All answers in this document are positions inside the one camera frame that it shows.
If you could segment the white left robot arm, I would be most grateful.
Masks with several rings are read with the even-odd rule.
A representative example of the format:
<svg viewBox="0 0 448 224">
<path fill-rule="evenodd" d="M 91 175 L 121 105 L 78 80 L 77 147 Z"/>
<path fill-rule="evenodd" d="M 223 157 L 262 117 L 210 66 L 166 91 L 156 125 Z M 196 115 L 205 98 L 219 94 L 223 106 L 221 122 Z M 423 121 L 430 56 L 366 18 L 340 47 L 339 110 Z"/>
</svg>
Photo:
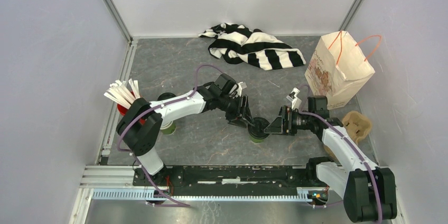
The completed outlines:
<svg viewBox="0 0 448 224">
<path fill-rule="evenodd" d="M 225 118 L 231 125 L 242 128 L 255 126 L 248 97 L 242 96 L 238 90 L 235 80 L 222 73 L 217 80 L 180 96 L 151 102 L 138 98 L 118 122 L 116 132 L 146 170 L 146 179 L 152 185 L 161 185 L 166 179 L 166 171 L 154 147 L 160 130 L 171 122 L 220 109 L 225 112 Z"/>
</svg>

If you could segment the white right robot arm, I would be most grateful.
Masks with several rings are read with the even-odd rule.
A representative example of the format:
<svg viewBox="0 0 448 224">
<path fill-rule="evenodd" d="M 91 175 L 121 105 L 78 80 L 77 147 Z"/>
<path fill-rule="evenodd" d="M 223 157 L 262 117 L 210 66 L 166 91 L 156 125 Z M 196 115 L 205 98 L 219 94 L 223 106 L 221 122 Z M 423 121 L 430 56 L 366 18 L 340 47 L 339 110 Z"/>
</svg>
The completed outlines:
<svg viewBox="0 0 448 224">
<path fill-rule="evenodd" d="M 369 159 L 350 138 L 342 122 L 330 116 L 325 96 L 308 97 L 308 109 L 283 106 L 279 116 L 264 127 L 264 133 L 294 136 L 298 130 L 314 133 L 338 163 L 321 162 L 305 171 L 308 184 L 322 182 L 342 199 L 348 218 L 356 222 L 397 217 L 395 176 L 388 167 Z"/>
</svg>

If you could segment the brown paper takeout bag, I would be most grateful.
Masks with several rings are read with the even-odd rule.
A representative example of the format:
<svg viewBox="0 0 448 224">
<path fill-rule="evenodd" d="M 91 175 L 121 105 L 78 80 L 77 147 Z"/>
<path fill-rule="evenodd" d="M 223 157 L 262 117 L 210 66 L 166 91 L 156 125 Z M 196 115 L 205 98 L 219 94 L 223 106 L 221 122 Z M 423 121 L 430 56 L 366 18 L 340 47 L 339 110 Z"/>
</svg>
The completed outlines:
<svg viewBox="0 0 448 224">
<path fill-rule="evenodd" d="M 364 55 L 360 45 L 370 38 L 378 38 L 378 42 L 368 55 Z M 345 106 L 374 75 L 375 70 L 368 59 L 381 41 L 381 35 L 356 41 L 347 31 L 321 36 L 305 71 L 312 93 L 327 97 L 328 109 Z"/>
</svg>

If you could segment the green paper coffee cup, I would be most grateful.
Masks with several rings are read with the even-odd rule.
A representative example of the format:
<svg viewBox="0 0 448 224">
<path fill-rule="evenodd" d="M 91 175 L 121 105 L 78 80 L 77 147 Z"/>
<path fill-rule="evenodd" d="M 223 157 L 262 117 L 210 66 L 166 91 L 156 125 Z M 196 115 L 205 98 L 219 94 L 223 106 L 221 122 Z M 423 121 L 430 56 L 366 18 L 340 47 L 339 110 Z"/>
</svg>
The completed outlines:
<svg viewBox="0 0 448 224">
<path fill-rule="evenodd" d="M 253 136 L 250 135 L 249 138 L 254 143 L 262 143 L 267 138 L 267 136 L 264 136 L 264 137 L 253 137 Z"/>
</svg>

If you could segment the black plastic cup lid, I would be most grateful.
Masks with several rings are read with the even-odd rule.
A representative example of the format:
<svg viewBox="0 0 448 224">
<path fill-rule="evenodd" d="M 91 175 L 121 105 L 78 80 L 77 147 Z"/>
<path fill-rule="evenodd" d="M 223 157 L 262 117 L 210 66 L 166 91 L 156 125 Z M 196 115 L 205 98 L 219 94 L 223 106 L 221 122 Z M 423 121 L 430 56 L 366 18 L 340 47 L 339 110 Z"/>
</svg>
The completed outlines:
<svg viewBox="0 0 448 224">
<path fill-rule="evenodd" d="M 269 136 L 269 134 L 264 133 L 264 128 L 269 125 L 269 121 L 262 117 L 255 117 L 254 118 L 255 125 L 254 126 L 248 126 L 248 132 L 249 135 L 253 137 L 264 137 Z"/>
</svg>

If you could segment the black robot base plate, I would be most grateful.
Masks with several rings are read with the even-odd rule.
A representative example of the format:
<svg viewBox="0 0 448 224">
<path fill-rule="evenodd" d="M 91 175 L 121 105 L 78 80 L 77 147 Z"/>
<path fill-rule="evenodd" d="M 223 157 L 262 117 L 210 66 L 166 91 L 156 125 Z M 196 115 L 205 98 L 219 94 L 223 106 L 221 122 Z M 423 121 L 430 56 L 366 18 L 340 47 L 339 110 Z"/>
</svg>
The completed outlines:
<svg viewBox="0 0 448 224">
<path fill-rule="evenodd" d="M 289 196 L 298 189 L 324 190 L 307 166 L 166 166 L 152 176 L 171 196 Z"/>
</svg>

